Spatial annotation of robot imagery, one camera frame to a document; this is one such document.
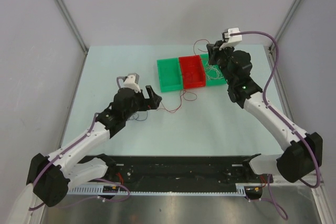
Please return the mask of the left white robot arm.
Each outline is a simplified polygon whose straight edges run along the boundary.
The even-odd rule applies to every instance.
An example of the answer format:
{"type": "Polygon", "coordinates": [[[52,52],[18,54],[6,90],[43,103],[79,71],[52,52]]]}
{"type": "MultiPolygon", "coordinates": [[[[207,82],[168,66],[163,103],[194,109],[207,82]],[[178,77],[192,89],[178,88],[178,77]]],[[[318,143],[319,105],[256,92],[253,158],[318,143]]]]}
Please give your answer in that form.
{"type": "Polygon", "coordinates": [[[156,110],[162,97],[151,86],[143,91],[121,88],[113,101],[100,113],[95,113],[89,128],[70,143],[44,156],[35,155],[30,162],[27,184],[33,193],[48,207],[59,204],[68,190],[95,179],[110,182],[116,169],[100,155],[86,163],[80,161],[95,147],[105,143],[125,126],[127,120],[137,112],[156,110]]]}

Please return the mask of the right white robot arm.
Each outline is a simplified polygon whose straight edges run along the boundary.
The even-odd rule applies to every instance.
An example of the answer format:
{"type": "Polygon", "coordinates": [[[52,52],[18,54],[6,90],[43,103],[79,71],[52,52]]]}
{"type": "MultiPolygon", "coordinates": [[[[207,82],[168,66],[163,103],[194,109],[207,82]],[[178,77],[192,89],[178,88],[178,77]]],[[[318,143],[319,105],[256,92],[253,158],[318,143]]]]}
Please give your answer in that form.
{"type": "Polygon", "coordinates": [[[281,155],[256,154],[242,169],[243,179],[254,183],[261,174],[279,174],[288,182],[302,180],[322,165],[322,137],[293,123],[265,96],[264,90],[251,78],[251,56],[234,47],[225,47],[222,40],[207,44],[208,63],[218,66],[228,84],[228,96],[254,116],[275,138],[281,155]]]}

